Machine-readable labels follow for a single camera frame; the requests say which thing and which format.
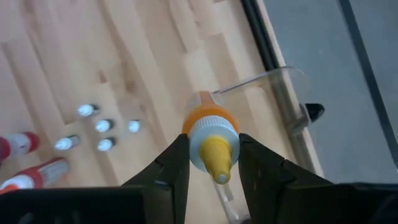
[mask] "red bottle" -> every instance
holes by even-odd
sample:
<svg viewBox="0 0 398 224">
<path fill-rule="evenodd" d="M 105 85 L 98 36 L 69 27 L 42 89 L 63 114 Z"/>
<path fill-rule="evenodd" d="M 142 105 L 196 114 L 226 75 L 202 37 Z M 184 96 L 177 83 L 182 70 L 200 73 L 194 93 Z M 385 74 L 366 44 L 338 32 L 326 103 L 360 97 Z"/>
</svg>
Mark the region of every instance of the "red bottle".
<svg viewBox="0 0 398 224">
<path fill-rule="evenodd" d="M 39 137 L 28 131 L 0 137 L 0 161 L 32 152 L 38 148 L 39 142 Z"/>
<path fill-rule="evenodd" d="M 66 159 L 58 157 L 18 172 L 0 186 L 0 194 L 17 189 L 41 189 L 59 181 L 69 171 Z"/>
</svg>

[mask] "wooden floor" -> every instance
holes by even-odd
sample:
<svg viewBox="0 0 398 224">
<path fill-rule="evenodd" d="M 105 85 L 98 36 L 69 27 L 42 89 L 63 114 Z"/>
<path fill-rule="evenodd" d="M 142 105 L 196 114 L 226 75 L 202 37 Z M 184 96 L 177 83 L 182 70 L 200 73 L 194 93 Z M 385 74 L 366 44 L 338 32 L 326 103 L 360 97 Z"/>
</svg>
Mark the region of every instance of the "wooden floor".
<svg viewBox="0 0 398 224">
<path fill-rule="evenodd" d="M 214 91 L 264 72 L 237 0 L 2 0 L 0 1 L 0 135 L 34 131 L 37 152 L 2 164 L 0 181 L 54 156 L 70 175 L 58 187 L 120 185 L 180 133 L 184 105 L 198 90 Z M 96 103 L 100 115 L 76 109 Z M 236 98 L 239 125 L 294 161 L 272 93 Z M 94 123 L 116 127 L 98 134 Z M 141 119 L 130 134 L 126 124 Z M 59 138 L 82 144 L 54 151 Z M 109 152 L 97 142 L 114 136 Z M 226 223 L 207 174 L 192 166 L 187 223 Z"/>
</svg>

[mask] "white bottle top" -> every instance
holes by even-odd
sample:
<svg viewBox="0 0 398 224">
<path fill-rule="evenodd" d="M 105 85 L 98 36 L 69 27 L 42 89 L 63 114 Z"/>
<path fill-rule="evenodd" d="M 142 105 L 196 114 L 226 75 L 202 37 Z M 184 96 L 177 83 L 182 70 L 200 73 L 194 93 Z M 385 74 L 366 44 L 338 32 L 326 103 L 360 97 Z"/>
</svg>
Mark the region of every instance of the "white bottle top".
<svg viewBox="0 0 398 224">
<path fill-rule="evenodd" d="M 101 133 L 109 131 L 111 129 L 111 123 L 108 120 L 105 120 L 105 119 L 101 120 L 101 121 L 98 121 L 95 124 L 95 129 L 98 132 L 101 132 Z"/>
<path fill-rule="evenodd" d="M 139 120 L 132 120 L 129 122 L 129 132 L 136 133 L 141 127 L 141 122 Z"/>
<path fill-rule="evenodd" d="M 61 138 L 54 147 L 58 150 L 68 150 L 73 147 L 73 141 L 70 138 Z"/>
<path fill-rule="evenodd" d="M 94 106 L 93 105 L 81 105 L 77 109 L 77 113 L 82 117 L 91 116 L 94 113 Z"/>
<path fill-rule="evenodd" d="M 97 149 L 99 151 L 108 151 L 112 147 L 113 147 L 113 142 L 110 139 L 102 139 L 97 145 Z"/>
<path fill-rule="evenodd" d="M 13 178 L 6 180 L 0 187 L 0 190 L 9 185 L 16 185 L 18 189 L 33 189 L 35 183 L 31 177 L 25 174 L 17 175 Z"/>
</svg>

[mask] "transparent acrylic sheet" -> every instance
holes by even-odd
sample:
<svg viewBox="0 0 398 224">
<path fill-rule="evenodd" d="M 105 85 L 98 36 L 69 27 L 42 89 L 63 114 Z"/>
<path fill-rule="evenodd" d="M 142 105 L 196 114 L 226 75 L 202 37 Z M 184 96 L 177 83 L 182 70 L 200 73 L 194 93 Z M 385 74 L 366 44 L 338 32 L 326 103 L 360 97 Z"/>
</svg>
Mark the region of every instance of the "transparent acrylic sheet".
<svg viewBox="0 0 398 224">
<path fill-rule="evenodd" d="M 284 111 L 288 110 L 290 114 L 293 114 L 291 126 L 294 126 L 294 121 L 300 118 L 309 120 L 305 107 L 300 106 L 300 102 L 305 102 L 308 88 L 308 80 L 300 70 L 294 67 L 282 67 L 242 80 L 234 86 L 215 91 L 213 94 L 238 120 L 241 133 L 247 133 L 265 146 L 272 148 L 272 143 L 270 143 L 272 136 L 267 136 L 267 132 L 271 135 L 272 131 L 267 129 L 272 128 L 269 122 L 275 121 L 265 118 L 265 113 L 286 113 Z M 229 222 L 242 223 L 249 219 L 238 163 L 231 169 L 231 180 L 228 184 L 213 183 Z"/>
</svg>

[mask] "yellow nozzle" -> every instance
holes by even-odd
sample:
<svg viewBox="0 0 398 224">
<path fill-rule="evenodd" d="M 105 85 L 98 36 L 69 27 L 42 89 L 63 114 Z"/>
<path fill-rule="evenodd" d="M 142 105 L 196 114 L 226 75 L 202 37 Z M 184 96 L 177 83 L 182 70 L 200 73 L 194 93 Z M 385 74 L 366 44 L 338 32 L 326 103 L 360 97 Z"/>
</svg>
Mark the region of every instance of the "yellow nozzle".
<svg viewBox="0 0 398 224">
<path fill-rule="evenodd" d="M 209 136 L 200 146 L 200 157 L 218 184 L 226 184 L 231 178 L 231 147 L 221 136 Z"/>
</svg>

